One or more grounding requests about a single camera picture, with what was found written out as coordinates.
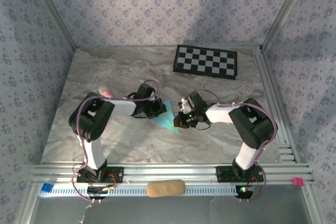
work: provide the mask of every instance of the marble tabletop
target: marble tabletop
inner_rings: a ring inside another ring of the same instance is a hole
[[[224,103],[255,98],[268,105],[253,55],[238,51],[236,80],[174,73],[176,47],[125,47],[77,49],[56,111],[42,162],[83,161],[79,141],[68,126],[68,119],[82,99],[98,87],[107,85],[115,97],[135,92],[146,79],[160,83],[158,96],[170,101],[174,114],[177,103],[194,89],[217,93]],[[215,99],[201,93],[207,102]],[[112,118],[102,145],[109,163],[231,163],[242,141],[232,124],[216,123],[211,129],[181,129],[176,134],[149,119],[130,116]],[[261,163],[279,161],[275,141],[260,158]]]

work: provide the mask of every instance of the pink object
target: pink object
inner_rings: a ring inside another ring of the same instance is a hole
[[[100,86],[99,93],[106,98],[113,98],[113,95],[107,86]]]
[[[294,186],[303,186],[303,179],[302,178],[293,178],[293,185]]]

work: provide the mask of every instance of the checkerboard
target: checkerboard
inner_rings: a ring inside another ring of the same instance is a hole
[[[178,45],[173,71],[236,80],[237,52]]]

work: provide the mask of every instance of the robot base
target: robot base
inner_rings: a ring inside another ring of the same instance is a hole
[[[244,175],[239,178],[235,174],[233,166],[217,166],[216,175],[217,181],[219,183],[239,183],[239,182],[249,182],[252,175],[254,175],[258,182],[264,182],[264,177],[262,171],[258,166],[252,166],[250,169],[244,171]]]
[[[116,183],[122,183],[124,168],[120,166],[107,166],[107,162],[105,162],[98,170],[87,167],[78,172],[76,182],[113,184],[113,177],[107,176],[108,174],[112,174],[114,176]]]

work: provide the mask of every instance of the patterned wallpaper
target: patterned wallpaper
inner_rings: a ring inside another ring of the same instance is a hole
[[[72,53],[40,0],[0,0],[0,223],[38,164]]]
[[[266,56],[299,152],[336,223],[336,0],[297,0]]]
[[[53,0],[78,47],[260,45],[284,0]]]

